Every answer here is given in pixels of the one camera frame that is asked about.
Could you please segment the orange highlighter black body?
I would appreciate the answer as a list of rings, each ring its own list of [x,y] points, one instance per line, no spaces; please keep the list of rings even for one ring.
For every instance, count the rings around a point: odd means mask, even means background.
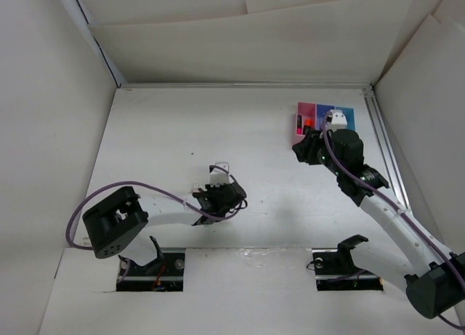
[[[302,130],[302,134],[306,135],[308,132],[310,132],[313,129],[313,122],[311,119],[306,119],[304,121],[304,126]]]

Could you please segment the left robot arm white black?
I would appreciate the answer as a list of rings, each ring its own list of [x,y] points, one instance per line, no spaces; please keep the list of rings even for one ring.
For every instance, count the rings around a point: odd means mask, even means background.
[[[206,185],[191,201],[174,195],[140,196],[126,182],[88,209],[82,220],[96,258],[120,256],[151,275],[160,270],[163,257],[149,227],[212,225],[246,207],[246,192],[237,182]]]

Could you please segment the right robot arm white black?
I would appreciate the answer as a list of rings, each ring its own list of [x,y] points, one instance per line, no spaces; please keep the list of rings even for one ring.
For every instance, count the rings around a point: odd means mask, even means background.
[[[321,132],[311,129],[293,152],[300,163],[323,166],[339,189],[370,216],[402,254],[383,252],[363,235],[338,245],[336,263],[350,273],[367,270],[405,292],[412,307],[427,319],[464,301],[464,254],[437,240],[402,204],[387,180],[365,163],[364,144],[350,129]]]

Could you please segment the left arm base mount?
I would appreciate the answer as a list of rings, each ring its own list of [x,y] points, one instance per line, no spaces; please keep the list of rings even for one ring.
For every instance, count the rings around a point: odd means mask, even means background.
[[[139,266],[123,257],[120,258],[116,291],[183,291],[186,249],[162,249],[152,236],[150,236],[149,247],[156,250],[156,258],[145,266]]]

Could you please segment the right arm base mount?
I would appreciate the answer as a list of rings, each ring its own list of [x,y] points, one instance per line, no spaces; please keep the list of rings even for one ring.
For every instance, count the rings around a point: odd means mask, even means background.
[[[382,279],[356,267],[351,252],[359,244],[368,242],[362,235],[354,235],[336,248],[313,248],[306,268],[315,274],[318,291],[383,291]]]

